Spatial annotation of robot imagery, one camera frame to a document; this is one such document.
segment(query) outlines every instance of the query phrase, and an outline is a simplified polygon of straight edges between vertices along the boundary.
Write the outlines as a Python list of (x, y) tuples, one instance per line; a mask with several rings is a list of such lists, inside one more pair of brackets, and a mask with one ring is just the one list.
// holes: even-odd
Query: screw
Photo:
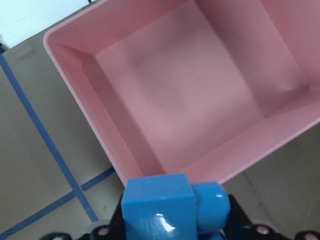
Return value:
[(106, 236), (108, 233), (109, 233), (109, 228), (106, 226), (102, 226), (98, 231), (99, 236)]
[(269, 234), (269, 228), (267, 228), (266, 226), (263, 226), (263, 225), (259, 225), (257, 228), (256, 228), (256, 231), (260, 234), (263, 234), (263, 235), (267, 235)]
[(304, 239), (305, 240), (319, 240), (317, 238), (317, 236), (312, 233), (307, 233), (306, 235), (304, 235)]

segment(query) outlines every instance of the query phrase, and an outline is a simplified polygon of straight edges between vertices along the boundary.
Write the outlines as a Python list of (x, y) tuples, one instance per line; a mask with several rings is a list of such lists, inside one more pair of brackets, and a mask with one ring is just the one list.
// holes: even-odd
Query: floor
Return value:
[[(0, 240), (78, 238), (110, 219), (124, 189), (47, 55), (45, 32), (0, 56)], [(319, 145), (320, 124), (223, 186), (254, 222), (289, 238), (320, 231)]]

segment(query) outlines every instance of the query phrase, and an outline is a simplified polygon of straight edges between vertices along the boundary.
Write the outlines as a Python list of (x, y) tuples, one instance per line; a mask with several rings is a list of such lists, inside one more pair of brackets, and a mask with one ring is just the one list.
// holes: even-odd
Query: blue tape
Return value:
[(113, 167), (110, 167), (108, 170), (104, 171), (103, 173), (99, 174), (98, 176), (92, 178), (91, 180), (81, 185), (82, 191), (86, 191), (92, 188), (94, 185), (97, 185), (101, 181), (107, 179), (114, 172), (115, 172), (115, 169)]
[(68, 193), (67, 195), (61, 197), (57, 201), (51, 203), (50, 205), (46, 206), (45, 208), (41, 209), (40, 211), (36, 212), (35, 214), (31, 215), (27, 219), (21, 221), (17, 225), (11, 227), (7, 231), (0, 234), (0, 240), (4, 240), (10, 235), (13, 235), (20, 230), (24, 229), (25, 227), (29, 226), (30, 224), (34, 223), (35, 221), (39, 220), (40, 218), (44, 217), (45, 215), (51, 213), (52, 211), (56, 210), (63, 204), (66, 204), (70, 200), (74, 199), (76, 194), (74, 191)]
[(67, 179), (67, 181), (69, 182), (70, 186), (72, 187), (75, 195), (78, 197), (79, 201), (81, 202), (81, 204), (82, 204), (84, 210), (86, 211), (87, 215), (89, 216), (89, 218), (91, 219), (92, 222), (98, 221), (98, 218), (97, 218), (96, 214), (94, 213), (93, 209), (91, 208), (91, 206), (89, 205), (88, 200), (86, 199), (84, 193), (81, 191), (81, 189), (80, 189), (79, 185), (77, 184), (75, 178), (73, 177), (71, 171), (67, 167), (65, 161), (63, 160), (62, 156), (60, 155), (60, 153), (59, 153), (58, 149), (56, 148), (54, 142), (50, 138), (47, 130), (45, 129), (45, 127), (42, 124), (42, 122), (40, 121), (37, 113), (35, 112), (34, 108), (30, 104), (27, 96), (25, 95), (24, 91), (22, 90), (21, 86), (19, 85), (15, 75), (11, 71), (7, 61), (5, 60), (5, 58), (4, 58), (4, 56), (2, 54), (0, 54), (0, 65), (1, 65), (5, 75), (9, 79), (14, 91), (18, 95), (20, 101), (22, 102), (25, 110), (27, 111), (27, 113), (29, 114), (31, 120), (33, 121), (35, 127), (37, 128), (37, 130), (39, 131), (41, 137), (43, 138), (45, 144), (49, 148), (49, 150), (50, 150), (51, 154), (53, 155), (55, 161), (59, 165), (61, 171), (63, 172), (63, 174), (65, 176), (65, 178)]

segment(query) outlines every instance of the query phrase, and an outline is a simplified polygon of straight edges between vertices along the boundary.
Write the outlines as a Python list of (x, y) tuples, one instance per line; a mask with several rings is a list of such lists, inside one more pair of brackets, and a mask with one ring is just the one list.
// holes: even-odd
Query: pink plastic bin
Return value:
[(101, 0), (44, 45), (124, 184), (223, 183), (320, 120), (319, 0)]

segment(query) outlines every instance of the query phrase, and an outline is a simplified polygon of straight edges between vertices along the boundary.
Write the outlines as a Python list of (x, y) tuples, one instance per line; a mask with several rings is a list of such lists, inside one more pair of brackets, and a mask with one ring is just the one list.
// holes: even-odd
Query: blue plastic block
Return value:
[(197, 201), (197, 224), (199, 231), (223, 229), (230, 212), (229, 197), (217, 182), (192, 184)]
[(184, 174), (129, 179), (121, 202), (126, 239), (196, 240), (196, 204)]
[(230, 212), (218, 183), (191, 185), (185, 174), (129, 179), (121, 206), (127, 240), (197, 240), (223, 229)]

